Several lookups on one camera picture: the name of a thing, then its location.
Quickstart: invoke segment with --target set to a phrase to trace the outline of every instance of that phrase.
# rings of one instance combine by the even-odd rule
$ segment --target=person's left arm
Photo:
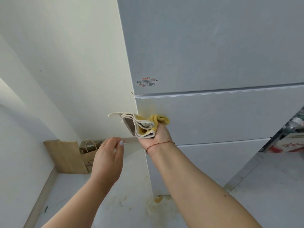
[[[104,141],[96,152],[88,182],[42,228],[90,228],[101,202],[120,176],[123,152],[121,138]]]

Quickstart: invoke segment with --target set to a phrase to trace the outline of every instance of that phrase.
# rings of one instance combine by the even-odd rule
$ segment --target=bracelet
[[[160,143],[156,143],[156,144],[150,145],[150,146],[146,149],[146,153],[148,153],[147,150],[148,150],[151,146],[158,145],[158,144],[162,144],[162,143],[167,143],[167,142],[160,142]]]

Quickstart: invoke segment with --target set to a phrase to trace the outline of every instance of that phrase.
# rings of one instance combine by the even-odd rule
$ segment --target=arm
[[[139,139],[145,150],[164,141],[172,138],[161,124],[155,138]],[[261,227],[234,197],[200,171],[173,143],[154,145],[147,152],[189,228]]]
[[[123,152],[121,138],[104,141],[95,155],[89,181],[43,228],[90,228],[101,202],[120,176]]]

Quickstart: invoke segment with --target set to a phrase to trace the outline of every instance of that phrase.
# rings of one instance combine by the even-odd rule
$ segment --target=person's right arm
[[[139,139],[146,150],[172,141],[164,125],[155,138]],[[261,227],[253,216],[215,181],[198,169],[173,143],[147,151],[189,228]]]

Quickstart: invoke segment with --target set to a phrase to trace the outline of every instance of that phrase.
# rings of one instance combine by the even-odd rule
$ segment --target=yellow towel
[[[151,115],[150,118],[144,118],[133,113],[112,113],[108,117],[119,115],[122,122],[127,126],[128,130],[134,137],[138,138],[153,138],[156,134],[158,123],[168,125],[170,120],[161,115]]]

